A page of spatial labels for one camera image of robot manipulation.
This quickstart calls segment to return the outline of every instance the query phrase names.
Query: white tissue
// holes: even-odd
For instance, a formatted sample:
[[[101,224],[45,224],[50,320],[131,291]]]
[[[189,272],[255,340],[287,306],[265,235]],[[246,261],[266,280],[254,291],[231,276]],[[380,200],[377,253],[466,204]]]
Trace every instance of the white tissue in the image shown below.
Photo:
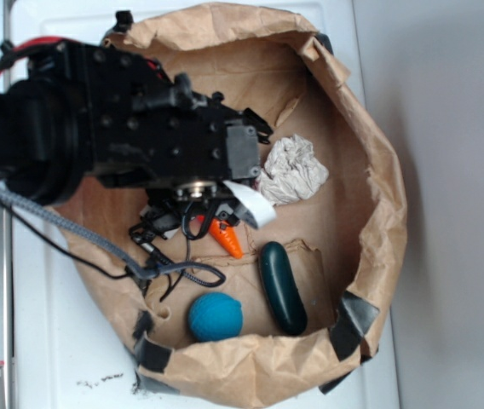
[[[273,205],[286,205],[312,197],[328,177],[329,171],[314,156],[312,142],[294,135],[274,143],[257,188]]]

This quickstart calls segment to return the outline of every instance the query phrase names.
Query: blue ball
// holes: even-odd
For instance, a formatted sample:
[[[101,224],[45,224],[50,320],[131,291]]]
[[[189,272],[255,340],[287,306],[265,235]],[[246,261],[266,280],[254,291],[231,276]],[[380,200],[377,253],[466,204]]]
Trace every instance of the blue ball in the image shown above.
[[[197,298],[189,310],[189,327],[202,343],[238,336],[243,321],[240,301],[221,292]]]

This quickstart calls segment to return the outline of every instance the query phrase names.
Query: dark green cucumber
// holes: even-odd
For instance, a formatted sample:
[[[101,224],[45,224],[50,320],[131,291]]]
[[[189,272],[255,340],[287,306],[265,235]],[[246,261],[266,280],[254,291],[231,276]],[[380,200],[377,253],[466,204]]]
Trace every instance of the dark green cucumber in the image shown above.
[[[261,250],[259,267],[268,303],[279,327],[289,335],[301,335],[308,318],[284,246],[275,241],[266,243]]]

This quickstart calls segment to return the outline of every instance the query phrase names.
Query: brown paper bag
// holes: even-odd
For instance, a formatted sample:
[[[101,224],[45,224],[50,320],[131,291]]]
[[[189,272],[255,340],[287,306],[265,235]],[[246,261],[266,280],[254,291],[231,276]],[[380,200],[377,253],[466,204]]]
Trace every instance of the brown paper bag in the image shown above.
[[[334,381],[377,352],[406,244],[406,198],[395,152],[345,81],[347,69],[316,39],[302,16],[274,9],[209,3],[134,24],[107,45],[156,57],[171,77],[187,72],[193,88],[251,107],[274,126],[273,142],[297,133],[311,140],[330,171],[311,199],[277,208],[264,229],[238,226],[246,255],[235,261],[208,237],[193,254],[223,269],[225,291],[244,304],[240,337],[196,343],[186,323],[205,290],[182,282],[164,302],[156,279],[144,297],[130,279],[111,281],[79,265],[90,294],[139,363],[141,386],[223,405],[264,407]],[[270,147],[261,147],[262,159]],[[146,195],[84,181],[59,211],[144,262],[127,229]],[[66,234],[76,254],[118,274],[123,266]],[[256,258],[268,241],[287,245],[309,316],[300,337],[281,335],[265,302]],[[185,256],[181,234],[153,242]]]

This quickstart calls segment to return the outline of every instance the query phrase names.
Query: toy carrot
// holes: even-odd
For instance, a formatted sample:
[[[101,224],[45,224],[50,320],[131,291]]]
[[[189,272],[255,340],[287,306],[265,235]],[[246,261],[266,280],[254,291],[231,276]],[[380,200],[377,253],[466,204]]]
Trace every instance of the toy carrot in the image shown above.
[[[204,216],[198,215],[197,219],[199,222],[202,222],[205,218]],[[244,255],[234,228],[227,223],[214,218],[210,224],[208,233],[234,258],[241,258]]]

